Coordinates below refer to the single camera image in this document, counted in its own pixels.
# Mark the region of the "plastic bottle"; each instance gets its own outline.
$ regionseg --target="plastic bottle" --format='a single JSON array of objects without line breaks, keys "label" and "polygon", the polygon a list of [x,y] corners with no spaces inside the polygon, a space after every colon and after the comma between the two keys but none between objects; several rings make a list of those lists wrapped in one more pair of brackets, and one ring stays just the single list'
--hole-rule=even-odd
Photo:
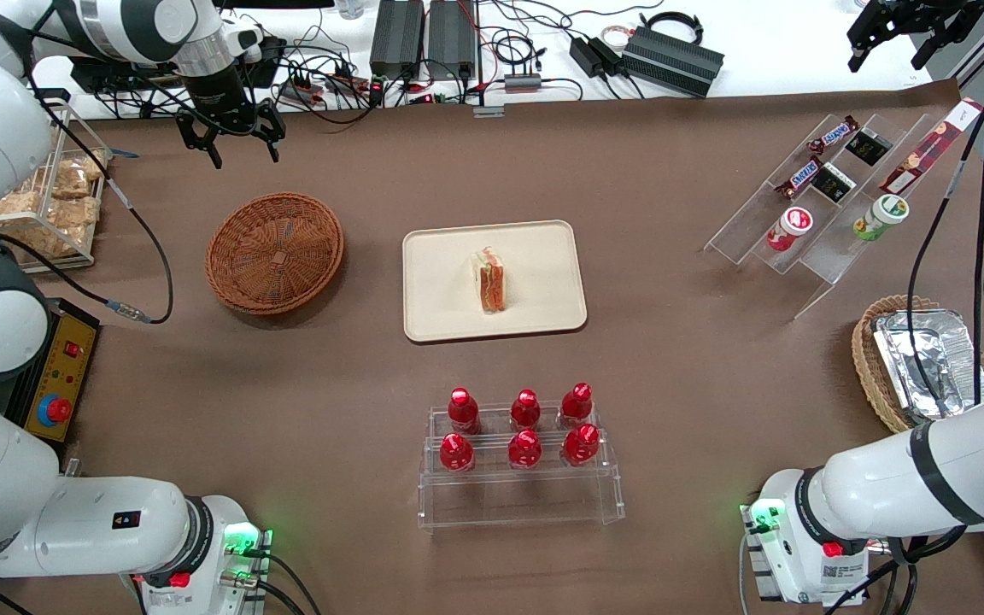
[{"label": "plastic bottle", "polygon": [[450,417],[450,427],[454,431],[468,436],[476,436],[481,432],[477,400],[473,400],[468,390],[459,387],[450,393],[450,403],[446,406],[446,413]]},{"label": "plastic bottle", "polygon": [[511,405],[511,426],[515,431],[535,429],[538,419],[542,417],[542,406],[538,404],[538,395],[530,389],[522,389],[514,404]]},{"label": "plastic bottle", "polygon": [[579,467],[598,454],[598,428],[590,423],[569,431],[561,445],[561,460],[567,465]]},{"label": "plastic bottle", "polygon": [[335,0],[335,4],[345,20],[358,20],[363,16],[363,0]]},{"label": "plastic bottle", "polygon": [[507,444],[507,460],[515,470],[530,470],[542,459],[542,441],[532,429],[523,429]]},{"label": "plastic bottle", "polygon": [[557,413],[557,426],[560,429],[571,429],[587,423],[590,409],[594,407],[590,393],[590,385],[586,382],[575,385],[567,392]]},{"label": "plastic bottle", "polygon": [[442,438],[442,446],[438,449],[438,460],[451,472],[468,472],[477,464],[473,445],[457,433],[448,433]]}]

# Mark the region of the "brown wicker basket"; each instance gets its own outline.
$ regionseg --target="brown wicker basket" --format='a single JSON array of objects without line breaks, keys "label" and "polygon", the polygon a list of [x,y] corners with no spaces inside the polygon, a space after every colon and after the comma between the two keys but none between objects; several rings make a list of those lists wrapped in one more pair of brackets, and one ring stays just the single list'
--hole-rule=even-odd
[{"label": "brown wicker basket", "polygon": [[[871,320],[887,312],[905,310],[905,295],[885,296],[872,303],[856,327],[852,328],[852,364],[856,366],[856,374],[860,377],[860,386],[864,388],[864,396],[868,398],[871,408],[876,410],[879,420],[894,433],[913,428],[914,424],[906,417],[894,398],[894,387],[890,375],[879,358],[879,348],[871,336]],[[940,304],[924,297],[913,297],[914,310],[932,310]],[[981,369],[984,369],[984,353],[981,354]]]},{"label": "brown wicker basket", "polygon": [[219,226],[204,269],[211,290],[234,310],[294,310],[336,275],[344,252],[340,221],[324,203],[294,192],[251,200]]}]

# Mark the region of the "brown table surface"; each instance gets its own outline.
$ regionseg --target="brown table surface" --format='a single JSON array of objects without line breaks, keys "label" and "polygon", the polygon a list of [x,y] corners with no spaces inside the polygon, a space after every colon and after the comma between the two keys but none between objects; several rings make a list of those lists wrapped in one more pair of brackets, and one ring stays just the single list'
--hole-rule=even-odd
[{"label": "brown table surface", "polygon": [[[905,292],[962,143],[917,191],[912,220],[795,322],[815,281],[737,270],[700,248],[825,114],[882,113],[908,126],[958,97],[936,83],[522,105],[504,120],[427,106],[372,113],[339,133],[285,116],[279,164],[254,139],[223,138],[222,171],[185,150],[171,121],[99,124],[114,147],[142,155],[118,160],[114,175],[167,248],[177,302],[168,324],[134,325],[46,280],[106,323],[78,416],[83,467],[230,495],[276,530],[277,554],[325,615],[734,615],[739,503],[772,472],[887,435],[852,369],[852,324],[880,296]],[[979,166],[918,285],[964,313]],[[286,318],[237,316],[211,295],[204,249],[235,207],[284,190],[336,211],[343,269],[327,295]],[[74,275],[159,314],[164,284],[147,238],[112,196],[104,215],[97,265]],[[406,233],[557,218],[577,237],[589,308],[580,331],[425,346],[405,338]],[[628,518],[434,537],[417,528],[427,407],[457,385],[492,402],[524,386],[554,397],[578,381],[594,386],[616,444]],[[921,579],[914,615],[984,612],[984,535],[926,560]],[[0,588],[37,615],[136,612],[116,577]],[[754,614],[821,612],[760,603],[753,581],[748,592]]]}]

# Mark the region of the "clear acrylic shelf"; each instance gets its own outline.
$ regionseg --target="clear acrylic shelf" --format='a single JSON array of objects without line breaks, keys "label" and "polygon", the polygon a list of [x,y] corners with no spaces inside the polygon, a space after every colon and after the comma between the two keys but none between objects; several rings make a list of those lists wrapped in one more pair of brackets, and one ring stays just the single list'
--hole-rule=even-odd
[{"label": "clear acrylic shelf", "polygon": [[[589,462],[571,467],[559,458],[567,431],[557,429],[559,401],[540,401],[542,460],[529,470],[514,470],[507,444],[515,435],[509,424],[511,406],[481,408],[481,435],[466,436],[473,445],[475,466],[453,472],[442,467],[438,449],[450,432],[446,408],[432,408],[420,463],[419,525],[427,532],[480,525],[516,525],[565,521],[612,523],[625,517],[621,472],[605,429],[599,429],[599,451]],[[600,427],[597,413],[591,423]]]},{"label": "clear acrylic shelf", "polygon": [[[845,272],[852,267],[852,263],[873,243],[856,237],[852,233],[852,223],[866,213],[875,199],[887,194],[880,190],[879,185],[906,159],[915,145],[940,123],[933,116],[925,114],[909,130],[905,130],[878,114],[872,115],[863,124],[864,128],[893,144],[875,165],[864,163],[845,149],[845,144],[848,144],[852,136],[844,137],[819,156],[819,160],[837,167],[837,170],[856,184],[839,202],[832,202],[815,186],[805,187],[790,201],[777,194],[774,188],[792,178],[810,160],[811,151],[807,148],[809,141],[830,132],[842,121],[841,117],[829,115],[815,130],[808,133],[761,187],[735,211],[735,215],[726,225],[708,240],[704,248],[706,252],[715,249],[735,265],[741,265],[748,256],[753,255],[781,275],[792,270],[797,262],[815,273],[823,283],[797,312],[796,319],[833,290]],[[919,183],[920,178],[901,196],[909,196]],[[792,248],[777,252],[765,241],[765,235],[781,214],[792,206],[810,211],[815,225],[807,234],[798,238]]]}]

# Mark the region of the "green light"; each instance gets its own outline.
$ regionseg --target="green light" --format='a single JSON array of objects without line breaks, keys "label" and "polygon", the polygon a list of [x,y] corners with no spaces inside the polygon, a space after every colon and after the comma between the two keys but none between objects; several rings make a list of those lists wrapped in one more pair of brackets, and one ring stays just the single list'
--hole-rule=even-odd
[{"label": "green light", "polygon": [[223,530],[223,546],[230,552],[241,555],[246,549],[256,548],[261,539],[261,530],[250,522],[227,525]]},{"label": "green light", "polygon": [[754,521],[758,522],[758,525],[769,525],[770,528],[776,528],[781,524],[778,517],[784,514],[784,501],[765,498],[755,501],[750,506],[751,517],[754,517]]}]

